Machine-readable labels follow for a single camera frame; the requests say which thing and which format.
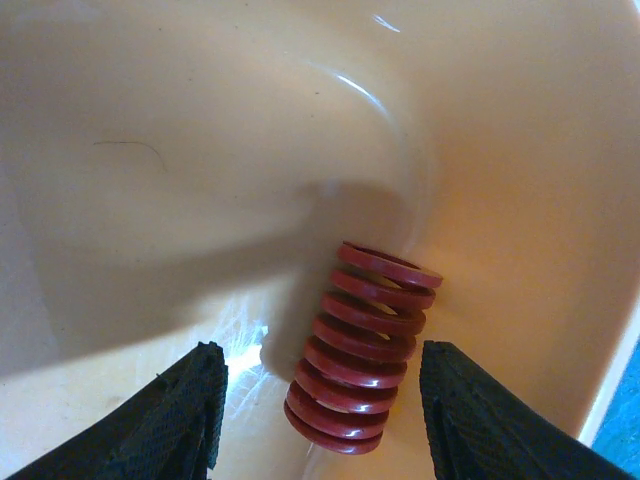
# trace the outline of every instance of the red coil spring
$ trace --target red coil spring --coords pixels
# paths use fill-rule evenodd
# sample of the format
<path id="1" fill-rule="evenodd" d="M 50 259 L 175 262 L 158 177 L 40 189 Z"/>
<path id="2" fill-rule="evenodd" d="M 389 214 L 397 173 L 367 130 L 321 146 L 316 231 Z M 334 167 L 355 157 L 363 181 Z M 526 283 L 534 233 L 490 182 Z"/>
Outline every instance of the red coil spring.
<path id="1" fill-rule="evenodd" d="M 442 277 L 347 242 L 338 258 L 352 268 L 331 274 L 339 292 L 322 298 L 284 411 L 313 443 L 353 455 L 380 443 Z"/>

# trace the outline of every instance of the black rubber pad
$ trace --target black rubber pad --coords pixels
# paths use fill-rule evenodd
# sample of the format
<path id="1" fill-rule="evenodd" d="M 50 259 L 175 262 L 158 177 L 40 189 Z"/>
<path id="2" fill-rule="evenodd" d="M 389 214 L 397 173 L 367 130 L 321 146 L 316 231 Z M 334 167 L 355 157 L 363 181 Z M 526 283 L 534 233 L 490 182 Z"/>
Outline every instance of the black rubber pad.
<path id="1" fill-rule="evenodd" d="M 9 477 L 205 480 L 218 455 L 228 372 L 211 342 L 121 407 Z"/>
<path id="2" fill-rule="evenodd" d="M 438 480 L 632 478 L 536 414 L 450 343 L 425 342 L 420 391 Z"/>

